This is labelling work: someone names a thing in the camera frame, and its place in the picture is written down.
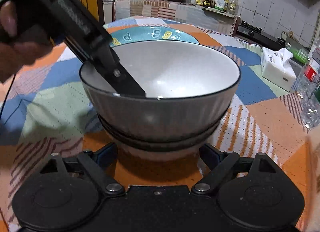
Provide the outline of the person's left hand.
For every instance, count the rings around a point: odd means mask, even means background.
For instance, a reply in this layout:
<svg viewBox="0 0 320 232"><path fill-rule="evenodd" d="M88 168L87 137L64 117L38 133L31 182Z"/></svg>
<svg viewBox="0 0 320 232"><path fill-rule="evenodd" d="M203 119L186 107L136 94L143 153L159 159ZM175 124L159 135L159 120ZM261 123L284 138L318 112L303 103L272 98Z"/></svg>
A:
<svg viewBox="0 0 320 232"><path fill-rule="evenodd" d="M17 13L10 0L1 1L1 82L4 83L24 66L33 65L36 60L50 54L55 44L38 26L18 34Z"/></svg>

